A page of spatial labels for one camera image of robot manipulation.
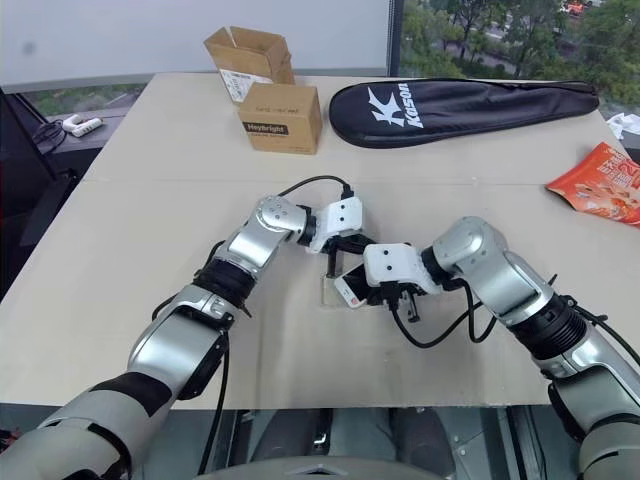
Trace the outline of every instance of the box label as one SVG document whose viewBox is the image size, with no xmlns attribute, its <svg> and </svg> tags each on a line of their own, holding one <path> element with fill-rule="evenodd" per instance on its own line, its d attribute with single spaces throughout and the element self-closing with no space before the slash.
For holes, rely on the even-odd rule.
<svg viewBox="0 0 640 480">
<path fill-rule="evenodd" d="M 278 123 L 242 122 L 249 133 L 266 133 L 269 135 L 289 135 L 289 128 Z"/>
<path fill-rule="evenodd" d="M 273 80 L 267 77 L 261 77 L 260 75 L 251 75 L 250 73 L 234 72 L 232 70 L 220 69 L 220 75 L 224 84 L 229 90 L 231 99 L 234 102 L 244 102 L 244 98 L 249 93 L 249 89 L 253 82 L 258 83 L 273 83 Z"/>
</svg>

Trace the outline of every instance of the red snack package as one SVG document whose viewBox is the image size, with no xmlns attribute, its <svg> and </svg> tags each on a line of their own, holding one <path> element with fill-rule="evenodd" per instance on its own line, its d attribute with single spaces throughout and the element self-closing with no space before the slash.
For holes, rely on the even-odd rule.
<svg viewBox="0 0 640 480">
<path fill-rule="evenodd" d="M 604 142 L 547 188 L 579 212 L 640 228 L 640 166 Z"/>
</svg>

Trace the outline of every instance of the open cardboard box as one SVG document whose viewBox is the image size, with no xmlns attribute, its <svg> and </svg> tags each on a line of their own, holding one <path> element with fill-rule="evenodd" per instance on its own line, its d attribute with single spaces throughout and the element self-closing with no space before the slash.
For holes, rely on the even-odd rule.
<svg viewBox="0 0 640 480">
<path fill-rule="evenodd" d="M 244 101 L 254 82 L 293 84 L 291 54 L 282 35 L 221 28 L 204 41 L 235 104 Z"/>
</svg>

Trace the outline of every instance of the table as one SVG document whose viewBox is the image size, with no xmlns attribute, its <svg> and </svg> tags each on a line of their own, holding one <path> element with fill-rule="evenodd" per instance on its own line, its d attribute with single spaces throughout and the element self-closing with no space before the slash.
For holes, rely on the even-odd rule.
<svg viewBox="0 0 640 480">
<path fill-rule="evenodd" d="M 387 242 L 430 242 L 463 215 L 499 228 L 557 289 L 606 312 L 640 344 L 634 298 L 640 233 L 579 214 L 542 185 L 600 141 L 619 143 L 598 112 L 397 150 L 365 150 L 331 131 L 333 92 L 360 78 L 307 77 L 325 127 L 316 156 L 253 151 L 214 74 L 162 74 L 148 85 L 67 201 L 0 304 L 0 402 L 60 405 L 119 375 L 161 300 L 189 282 L 210 246 L 262 196 L 338 174 Z M 339 188 L 292 195 L 321 206 Z M 384 309 L 321 301 L 323 257 L 286 246 L 231 330 L 226 408 L 504 405 L 547 402 L 545 381 L 504 328 L 473 345 L 460 328 L 422 351 Z M 465 308 L 460 292 L 423 298 L 421 338 Z M 478 329 L 487 315 L 478 322 Z M 212 408 L 219 375 L 178 408 Z"/>
</svg>

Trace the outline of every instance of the white smartphone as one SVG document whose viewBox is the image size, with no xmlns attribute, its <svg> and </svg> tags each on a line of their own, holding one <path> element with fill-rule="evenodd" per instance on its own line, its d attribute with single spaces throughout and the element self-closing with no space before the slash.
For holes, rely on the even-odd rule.
<svg viewBox="0 0 640 480">
<path fill-rule="evenodd" d="M 333 281 L 338 292 L 342 295 L 347 305 L 358 308 L 367 301 L 371 287 L 367 284 L 367 276 L 364 264 L 343 273 Z"/>
</svg>

